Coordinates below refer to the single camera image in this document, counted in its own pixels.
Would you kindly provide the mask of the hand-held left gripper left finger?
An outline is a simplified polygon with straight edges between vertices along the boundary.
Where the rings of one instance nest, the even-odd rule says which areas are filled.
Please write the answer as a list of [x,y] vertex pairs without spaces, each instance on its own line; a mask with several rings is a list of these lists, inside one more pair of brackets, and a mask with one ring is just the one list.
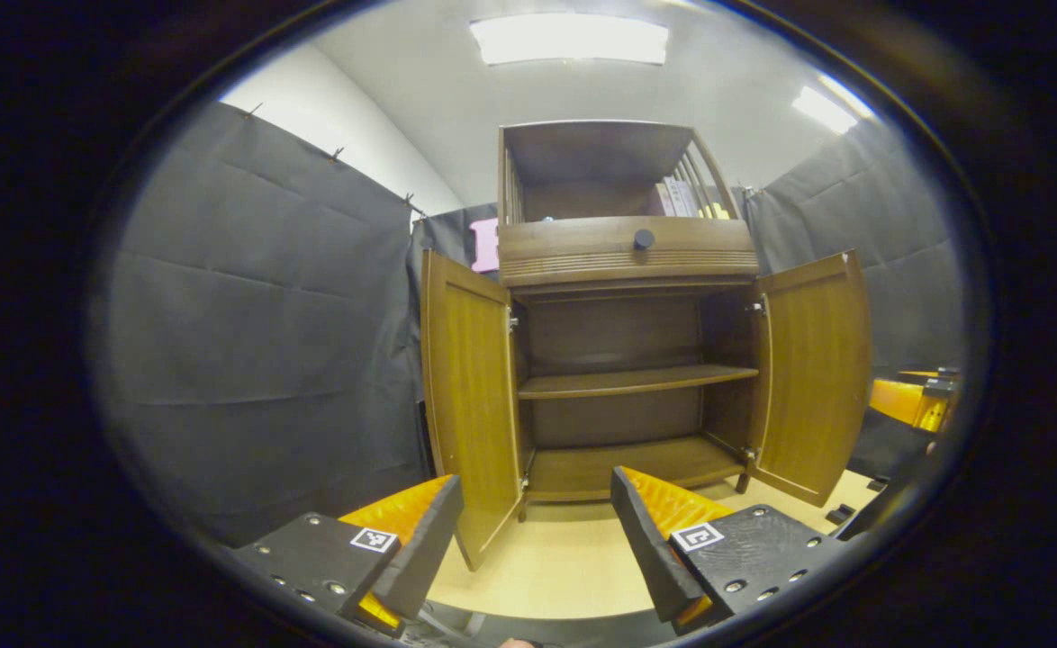
[[429,595],[464,510],[457,475],[328,517],[309,512],[231,558],[323,614],[401,637]]

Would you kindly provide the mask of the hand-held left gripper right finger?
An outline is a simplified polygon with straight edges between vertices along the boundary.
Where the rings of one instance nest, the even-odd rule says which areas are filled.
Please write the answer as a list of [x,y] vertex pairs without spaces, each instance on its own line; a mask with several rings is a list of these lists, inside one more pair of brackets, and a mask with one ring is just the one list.
[[678,635],[761,608],[841,556],[841,538],[768,505],[734,511],[624,466],[611,504],[660,622]]

